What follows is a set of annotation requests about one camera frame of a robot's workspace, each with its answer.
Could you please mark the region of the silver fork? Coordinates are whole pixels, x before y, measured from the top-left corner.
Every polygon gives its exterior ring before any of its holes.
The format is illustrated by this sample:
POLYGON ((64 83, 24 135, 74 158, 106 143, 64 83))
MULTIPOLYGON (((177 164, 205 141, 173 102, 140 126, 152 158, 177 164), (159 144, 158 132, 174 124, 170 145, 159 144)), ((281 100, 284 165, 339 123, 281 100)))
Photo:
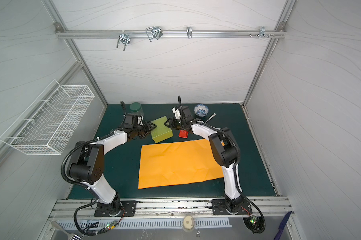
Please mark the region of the silver fork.
POLYGON ((213 113, 204 123, 208 123, 211 119, 216 116, 216 113, 213 113))

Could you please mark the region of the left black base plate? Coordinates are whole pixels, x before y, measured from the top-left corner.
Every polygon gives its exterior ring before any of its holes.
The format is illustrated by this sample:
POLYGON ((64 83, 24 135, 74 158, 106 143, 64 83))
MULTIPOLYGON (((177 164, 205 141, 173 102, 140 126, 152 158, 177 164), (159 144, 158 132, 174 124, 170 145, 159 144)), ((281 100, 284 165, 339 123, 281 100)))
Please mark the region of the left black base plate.
POLYGON ((136 211, 137 201, 119 201, 116 206, 97 204, 94 217, 133 217, 136 211))

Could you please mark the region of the blue white ceramic bowl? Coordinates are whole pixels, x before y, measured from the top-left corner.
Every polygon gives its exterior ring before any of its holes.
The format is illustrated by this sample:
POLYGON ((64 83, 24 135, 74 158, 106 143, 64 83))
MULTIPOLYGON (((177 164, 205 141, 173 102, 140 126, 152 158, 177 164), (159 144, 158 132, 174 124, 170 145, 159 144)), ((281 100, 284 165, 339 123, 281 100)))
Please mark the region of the blue white ceramic bowl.
POLYGON ((205 117, 209 112, 208 106, 204 104, 195 105, 193 110, 198 117, 205 117))

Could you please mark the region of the green table mat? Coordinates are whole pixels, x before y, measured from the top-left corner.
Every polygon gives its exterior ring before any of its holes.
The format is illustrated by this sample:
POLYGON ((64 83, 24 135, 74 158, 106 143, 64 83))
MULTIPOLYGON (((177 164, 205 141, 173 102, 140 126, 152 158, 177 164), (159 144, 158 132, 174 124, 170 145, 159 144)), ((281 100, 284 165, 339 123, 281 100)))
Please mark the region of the green table mat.
MULTIPOLYGON (((275 196, 275 191, 269 180, 261 156, 247 124, 240 104, 206 104, 209 113, 216 116, 208 122, 217 128, 229 128, 239 146, 241 157, 238 165, 240 186, 246 196, 275 196)), ((174 116, 172 108, 176 104, 142 104, 144 118, 153 121, 161 117, 174 116)), ((120 104, 108 105, 96 136, 102 137, 120 125, 123 120, 123 110, 120 104)), ((179 131, 173 131, 174 136, 163 143, 184 142, 201 139, 199 136, 188 135, 187 139, 179 138, 179 131)), ((105 177, 110 186, 119 193, 121 198, 191 198, 191 197, 223 197, 223 178, 193 183, 187 185, 155 187, 138 189, 141 148, 143 145, 154 144, 151 136, 145 139, 135 139, 105 156, 105 177)), ((73 186, 69 199, 90 199, 89 191, 73 186)))

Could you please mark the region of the blue handled tool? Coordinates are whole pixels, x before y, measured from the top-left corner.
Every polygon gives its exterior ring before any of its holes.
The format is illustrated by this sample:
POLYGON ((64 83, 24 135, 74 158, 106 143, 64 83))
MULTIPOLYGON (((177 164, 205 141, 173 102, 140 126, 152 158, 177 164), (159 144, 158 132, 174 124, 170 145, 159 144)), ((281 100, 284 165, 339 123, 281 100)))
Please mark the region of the blue handled tool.
POLYGON ((286 227, 287 225, 287 222, 289 220, 289 217, 291 216, 291 213, 292 211, 289 211, 286 213, 286 215, 283 217, 282 221, 280 222, 280 225, 278 227, 278 232, 277 234, 275 235, 274 239, 273 240, 280 240, 281 236, 282 236, 282 233, 284 231, 284 228, 286 227))

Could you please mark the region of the aluminium cross rail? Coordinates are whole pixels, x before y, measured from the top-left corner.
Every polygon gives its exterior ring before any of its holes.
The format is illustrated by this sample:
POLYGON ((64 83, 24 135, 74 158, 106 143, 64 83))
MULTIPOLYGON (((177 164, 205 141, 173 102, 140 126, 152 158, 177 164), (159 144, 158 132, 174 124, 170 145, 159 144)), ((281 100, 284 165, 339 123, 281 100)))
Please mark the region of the aluminium cross rail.
MULTIPOLYGON (((250 38, 248 34, 256 34, 256 30, 195 30, 192 29, 192 39, 239 39, 250 38)), ((135 31, 63 31, 56 32, 60 39, 117 39, 120 34, 125 33, 131 39, 148 39, 145 30, 135 31)), ((162 39, 188 39, 186 29, 184 30, 162 30, 162 39)), ((274 38, 284 38, 286 31, 266 30, 267 33, 275 34, 274 38)))

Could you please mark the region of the orange wrapping paper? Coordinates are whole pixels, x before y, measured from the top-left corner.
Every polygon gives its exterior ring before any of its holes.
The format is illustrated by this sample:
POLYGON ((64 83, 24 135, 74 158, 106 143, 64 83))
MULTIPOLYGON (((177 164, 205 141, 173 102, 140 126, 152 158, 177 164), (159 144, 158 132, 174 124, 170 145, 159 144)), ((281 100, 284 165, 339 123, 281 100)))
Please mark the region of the orange wrapping paper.
POLYGON ((141 149, 139 189, 186 185, 223 178, 205 139, 144 145, 141 149))

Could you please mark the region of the green gift box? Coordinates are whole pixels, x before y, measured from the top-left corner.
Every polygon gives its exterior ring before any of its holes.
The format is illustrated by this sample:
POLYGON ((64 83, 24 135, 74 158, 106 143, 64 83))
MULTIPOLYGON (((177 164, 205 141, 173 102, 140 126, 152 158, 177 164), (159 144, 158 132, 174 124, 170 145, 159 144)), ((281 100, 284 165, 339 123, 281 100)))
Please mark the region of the green gift box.
POLYGON ((167 120, 168 118, 163 116, 151 121, 152 124, 156 125, 156 127, 151 131, 152 139, 156 144, 174 136, 173 130, 165 125, 167 120))

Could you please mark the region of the middle metal clamp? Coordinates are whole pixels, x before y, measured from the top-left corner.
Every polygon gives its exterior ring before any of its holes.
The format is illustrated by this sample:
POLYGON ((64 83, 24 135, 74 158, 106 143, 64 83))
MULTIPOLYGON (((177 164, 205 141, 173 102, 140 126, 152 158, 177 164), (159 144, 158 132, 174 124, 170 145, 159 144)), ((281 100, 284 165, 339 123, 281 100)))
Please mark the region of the middle metal clamp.
POLYGON ((154 39, 158 40, 163 36, 162 29, 158 26, 146 28, 146 34, 150 42, 152 42, 154 39))

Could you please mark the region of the small metal hook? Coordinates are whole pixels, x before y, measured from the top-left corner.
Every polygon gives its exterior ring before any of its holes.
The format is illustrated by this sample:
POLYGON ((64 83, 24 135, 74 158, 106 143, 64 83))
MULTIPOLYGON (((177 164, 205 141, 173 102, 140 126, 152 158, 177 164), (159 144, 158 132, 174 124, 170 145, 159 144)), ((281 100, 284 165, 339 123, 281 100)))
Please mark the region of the small metal hook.
POLYGON ((191 27, 186 27, 186 34, 187 34, 188 39, 192 38, 192 28, 191 27))

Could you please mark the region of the right metal bracket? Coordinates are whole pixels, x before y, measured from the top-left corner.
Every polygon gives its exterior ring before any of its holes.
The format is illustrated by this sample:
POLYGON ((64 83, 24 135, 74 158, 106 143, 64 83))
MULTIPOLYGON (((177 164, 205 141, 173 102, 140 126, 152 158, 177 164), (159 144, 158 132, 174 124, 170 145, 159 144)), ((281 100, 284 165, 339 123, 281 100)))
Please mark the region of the right metal bracket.
POLYGON ((256 34, 248 34, 250 38, 258 38, 258 39, 270 39, 274 38, 275 34, 267 33, 265 27, 261 27, 256 34))

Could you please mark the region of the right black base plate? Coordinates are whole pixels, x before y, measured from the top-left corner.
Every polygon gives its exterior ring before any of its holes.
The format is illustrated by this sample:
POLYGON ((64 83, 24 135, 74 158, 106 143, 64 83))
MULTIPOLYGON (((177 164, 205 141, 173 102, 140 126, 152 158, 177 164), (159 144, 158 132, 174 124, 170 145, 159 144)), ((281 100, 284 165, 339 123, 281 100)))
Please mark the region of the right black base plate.
POLYGON ((212 214, 215 216, 223 215, 248 215, 253 214, 251 205, 248 202, 242 204, 237 210, 231 212, 228 209, 226 201, 224 199, 212 199, 207 204, 206 207, 212 210, 212 214))

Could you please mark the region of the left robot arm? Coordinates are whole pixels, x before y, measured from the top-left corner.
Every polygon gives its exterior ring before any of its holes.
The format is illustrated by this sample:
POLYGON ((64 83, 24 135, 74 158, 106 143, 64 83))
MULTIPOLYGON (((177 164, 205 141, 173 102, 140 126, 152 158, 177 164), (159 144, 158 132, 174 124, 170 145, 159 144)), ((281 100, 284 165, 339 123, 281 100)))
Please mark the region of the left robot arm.
POLYGON ((156 128, 156 124, 144 121, 141 115, 125 114, 121 125, 108 135, 76 143, 62 162, 62 178, 89 191, 105 214, 118 214, 122 204, 118 193, 106 180, 105 155, 136 137, 145 138, 156 128))

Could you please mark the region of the metal clamp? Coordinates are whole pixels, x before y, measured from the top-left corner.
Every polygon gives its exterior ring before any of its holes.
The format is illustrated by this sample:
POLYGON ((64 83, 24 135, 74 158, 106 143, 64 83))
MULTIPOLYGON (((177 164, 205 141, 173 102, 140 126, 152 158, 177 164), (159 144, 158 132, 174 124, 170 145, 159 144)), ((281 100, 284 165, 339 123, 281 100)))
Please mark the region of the metal clamp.
POLYGON ((163 36, 162 29, 158 26, 146 28, 146 34, 150 42, 152 42, 154 39, 158 40, 163 36))
POLYGON ((124 32, 119 35, 116 48, 119 46, 123 46, 123 51, 126 50, 127 46, 130 44, 131 38, 129 35, 125 34, 124 32))

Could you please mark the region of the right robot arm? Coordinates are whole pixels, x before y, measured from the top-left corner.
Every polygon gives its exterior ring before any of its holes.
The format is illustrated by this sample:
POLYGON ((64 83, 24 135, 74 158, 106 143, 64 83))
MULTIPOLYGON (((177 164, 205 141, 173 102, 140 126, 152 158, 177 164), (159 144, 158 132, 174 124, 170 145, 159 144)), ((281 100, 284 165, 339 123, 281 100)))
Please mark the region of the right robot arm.
POLYGON ((240 187, 238 164, 240 149, 229 128, 216 128, 195 118, 188 106, 179 103, 172 109, 174 117, 165 122, 165 126, 193 133, 209 141, 215 162, 221 166, 224 180, 225 207, 231 214, 239 212, 248 198, 240 187))

